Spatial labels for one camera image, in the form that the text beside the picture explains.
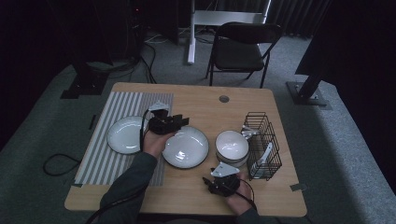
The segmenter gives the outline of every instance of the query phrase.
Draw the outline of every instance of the black chair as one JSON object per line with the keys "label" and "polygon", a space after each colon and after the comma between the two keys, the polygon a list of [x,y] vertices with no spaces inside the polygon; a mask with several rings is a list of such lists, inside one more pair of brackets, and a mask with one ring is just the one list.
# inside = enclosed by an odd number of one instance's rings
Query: black chair
{"label": "black chair", "polygon": [[[227,22],[216,31],[210,54],[206,77],[210,73],[210,86],[213,83],[213,73],[249,73],[246,79],[255,71],[262,71],[264,83],[270,51],[282,36],[282,29],[276,24]],[[267,44],[262,53],[259,44]]]}

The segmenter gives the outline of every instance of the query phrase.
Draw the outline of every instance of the sleeve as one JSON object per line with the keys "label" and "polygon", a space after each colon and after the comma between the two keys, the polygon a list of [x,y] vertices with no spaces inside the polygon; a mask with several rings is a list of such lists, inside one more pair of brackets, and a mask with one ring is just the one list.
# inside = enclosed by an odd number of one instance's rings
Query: sleeve
{"label": "sleeve", "polygon": [[248,209],[244,214],[236,218],[237,224],[262,224],[262,219],[253,208]]}
{"label": "sleeve", "polygon": [[[157,160],[148,153],[141,152],[134,157],[131,167],[114,181],[108,192],[103,196],[100,207],[132,196],[145,188],[154,173]],[[136,223],[145,192],[133,200],[116,205],[106,210],[97,223]]]}

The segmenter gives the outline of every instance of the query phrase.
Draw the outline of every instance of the dish rack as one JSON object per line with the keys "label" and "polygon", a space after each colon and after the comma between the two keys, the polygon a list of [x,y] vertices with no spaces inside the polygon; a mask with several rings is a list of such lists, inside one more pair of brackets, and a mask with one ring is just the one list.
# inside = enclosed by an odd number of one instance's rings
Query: dish rack
{"label": "dish rack", "polygon": [[269,122],[265,112],[249,112],[246,115],[243,130],[255,134],[247,136],[248,159],[247,172],[249,180],[266,179],[269,180],[275,172],[282,166],[279,156],[279,145],[272,123]]}

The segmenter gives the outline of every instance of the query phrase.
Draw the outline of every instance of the tabletop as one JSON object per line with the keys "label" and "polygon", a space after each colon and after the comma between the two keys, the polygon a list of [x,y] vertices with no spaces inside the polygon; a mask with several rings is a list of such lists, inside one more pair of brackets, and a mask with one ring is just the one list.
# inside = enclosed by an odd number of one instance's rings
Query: tabletop
{"label": "tabletop", "polygon": [[[190,118],[189,125],[202,131],[209,141],[209,154],[200,165],[191,169],[178,169],[165,164],[163,185],[148,187],[141,213],[232,215],[233,212],[221,196],[210,194],[202,177],[212,180],[210,168],[219,165],[215,146],[217,135],[226,130],[240,132],[248,112],[265,112],[274,127],[282,166],[268,181],[248,181],[254,189],[258,212],[261,216],[280,217],[303,217],[306,214],[302,192],[290,187],[298,184],[299,180],[276,101],[270,90],[116,83],[112,91],[173,93],[173,115],[182,114],[183,118]],[[224,96],[229,99],[227,103],[220,101],[220,97]],[[247,170],[246,166],[240,169],[242,172]],[[74,211],[97,210],[109,187],[88,184],[71,186],[64,205]]]}

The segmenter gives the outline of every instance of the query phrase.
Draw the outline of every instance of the gray striped table runner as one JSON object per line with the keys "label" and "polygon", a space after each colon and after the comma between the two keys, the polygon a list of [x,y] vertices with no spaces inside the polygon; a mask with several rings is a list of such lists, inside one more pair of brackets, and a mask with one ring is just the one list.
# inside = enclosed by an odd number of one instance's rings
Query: gray striped table runner
{"label": "gray striped table runner", "polygon": [[[107,144],[107,131],[118,120],[128,116],[143,116],[157,101],[170,105],[172,114],[173,93],[148,93],[112,91],[108,96],[102,116],[93,134],[86,155],[82,161],[75,184],[111,185],[131,165],[134,155],[124,155],[112,150]],[[163,184],[165,161],[160,157],[151,186]]]}

